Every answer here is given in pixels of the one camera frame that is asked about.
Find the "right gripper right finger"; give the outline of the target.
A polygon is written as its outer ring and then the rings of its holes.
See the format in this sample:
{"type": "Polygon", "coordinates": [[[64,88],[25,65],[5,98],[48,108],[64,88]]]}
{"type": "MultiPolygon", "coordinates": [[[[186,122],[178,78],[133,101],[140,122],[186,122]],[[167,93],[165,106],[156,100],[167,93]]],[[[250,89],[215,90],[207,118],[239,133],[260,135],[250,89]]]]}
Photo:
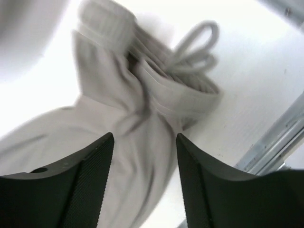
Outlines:
{"type": "Polygon", "coordinates": [[[212,157],[183,134],[176,145],[188,227],[303,227],[302,170],[256,176],[212,157]]]}

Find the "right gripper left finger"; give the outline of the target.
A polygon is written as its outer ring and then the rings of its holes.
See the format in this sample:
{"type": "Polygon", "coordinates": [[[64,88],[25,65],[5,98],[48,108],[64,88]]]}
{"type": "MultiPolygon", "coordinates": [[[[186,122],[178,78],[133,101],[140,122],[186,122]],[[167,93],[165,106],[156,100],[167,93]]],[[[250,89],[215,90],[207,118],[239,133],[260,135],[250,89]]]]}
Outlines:
{"type": "Polygon", "coordinates": [[[107,133],[89,146],[30,173],[0,179],[3,228],[95,228],[114,149],[107,133]]]}

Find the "grey trousers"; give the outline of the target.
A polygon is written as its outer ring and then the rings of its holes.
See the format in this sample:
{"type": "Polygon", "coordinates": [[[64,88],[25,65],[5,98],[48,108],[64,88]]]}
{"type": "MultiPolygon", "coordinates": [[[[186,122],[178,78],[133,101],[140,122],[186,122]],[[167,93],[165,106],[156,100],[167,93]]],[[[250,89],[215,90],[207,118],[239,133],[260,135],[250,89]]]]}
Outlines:
{"type": "Polygon", "coordinates": [[[0,172],[30,171],[71,155],[107,132],[114,152],[100,228],[139,228],[177,167],[176,135],[207,115],[219,89],[205,75],[219,37],[198,24],[175,51],[145,32],[112,0],[87,0],[73,33],[81,95],[0,142],[0,172]]]}

